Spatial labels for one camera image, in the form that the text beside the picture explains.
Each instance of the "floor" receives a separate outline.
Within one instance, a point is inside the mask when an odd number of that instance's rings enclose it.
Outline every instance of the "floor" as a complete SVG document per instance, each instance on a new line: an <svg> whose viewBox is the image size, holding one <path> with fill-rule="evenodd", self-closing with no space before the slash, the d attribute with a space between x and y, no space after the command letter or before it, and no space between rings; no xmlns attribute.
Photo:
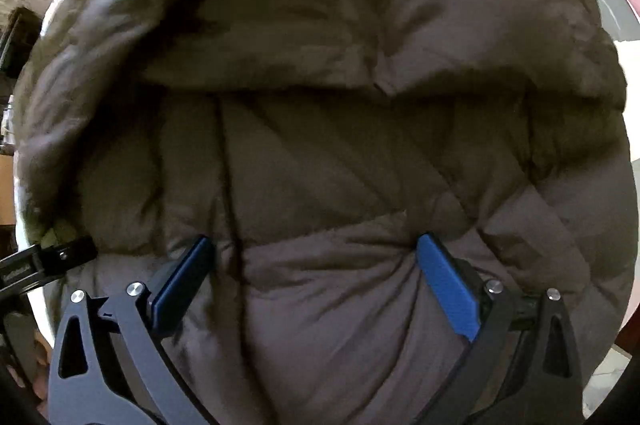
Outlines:
<svg viewBox="0 0 640 425"><path fill-rule="evenodd" d="M624 351L616 346L609 350L609 354L593 373L582 393L582 412L585 418L588 418L604 401L628 363L629 357Z"/></svg>

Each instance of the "puffer jacket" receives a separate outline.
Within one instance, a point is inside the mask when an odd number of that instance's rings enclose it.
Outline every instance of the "puffer jacket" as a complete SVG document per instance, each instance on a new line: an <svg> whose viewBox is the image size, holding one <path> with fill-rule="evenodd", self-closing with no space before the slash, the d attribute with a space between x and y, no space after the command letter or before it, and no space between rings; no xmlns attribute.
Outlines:
<svg viewBox="0 0 640 425"><path fill-rule="evenodd" d="M409 423L466 342L433 231L483 278L559 289L584 379L625 312L638 214L596 0L66 0L18 83L29 238L96 261L47 293L218 266L165 347L225 425Z"/></svg>

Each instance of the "quilted fabric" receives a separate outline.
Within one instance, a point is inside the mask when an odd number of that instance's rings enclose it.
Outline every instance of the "quilted fabric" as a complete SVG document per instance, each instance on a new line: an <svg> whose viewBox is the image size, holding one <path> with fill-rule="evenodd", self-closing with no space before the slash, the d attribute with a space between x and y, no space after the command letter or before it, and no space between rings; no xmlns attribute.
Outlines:
<svg viewBox="0 0 640 425"><path fill-rule="evenodd" d="M433 231L485 278L558 288L582 375L625 312L638 214L596 0L66 0L18 84L17 192L116 293L196 233L218 265L178 369L222 424L409 423L465 347Z"/></svg>

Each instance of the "screw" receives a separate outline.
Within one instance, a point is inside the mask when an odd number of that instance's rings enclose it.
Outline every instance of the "screw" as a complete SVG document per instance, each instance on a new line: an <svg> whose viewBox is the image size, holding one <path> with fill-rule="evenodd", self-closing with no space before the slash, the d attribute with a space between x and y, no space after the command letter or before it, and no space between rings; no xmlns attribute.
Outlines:
<svg viewBox="0 0 640 425"><path fill-rule="evenodd" d="M142 282L132 282L127 286L127 295L137 297L145 290L145 285Z"/></svg>
<svg viewBox="0 0 640 425"><path fill-rule="evenodd" d="M84 291L76 290L73 293L71 293L71 302L73 302L73 304L78 304L78 302L82 302L82 299L84 299Z"/></svg>
<svg viewBox="0 0 640 425"><path fill-rule="evenodd" d="M560 300L562 298L560 296L560 292L556 288L549 288L546 291L546 296L549 297L549 300L553 300L555 302L557 302L558 300Z"/></svg>
<svg viewBox="0 0 640 425"><path fill-rule="evenodd" d="M502 293L504 286L499 280L491 279L489 282L487 282L486 288L489 293L497 295L498 293Z"/></svg>

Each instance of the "blue gripper pad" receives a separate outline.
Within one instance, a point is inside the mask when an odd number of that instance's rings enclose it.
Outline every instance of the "blue gripper pad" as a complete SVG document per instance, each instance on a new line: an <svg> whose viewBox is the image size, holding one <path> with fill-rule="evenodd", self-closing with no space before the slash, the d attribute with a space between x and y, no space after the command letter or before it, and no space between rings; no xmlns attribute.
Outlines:
<svg viewBox="0 0 640 425"><path fill-rule="evenodd" d="M187 312L202 282L216 267L216 247L204 235L199 235L186 250L161 271L153 283L157 283L147 301L150 332L158 338L170 337Z"/></svg>
<svg viewBox="0 0 640 425"><path fill-rule="evenodd" d="M460 277L452 257L430 234L418 239L418 265L449 319L451 327L471 342L480 331L479 303Z"/></svg>

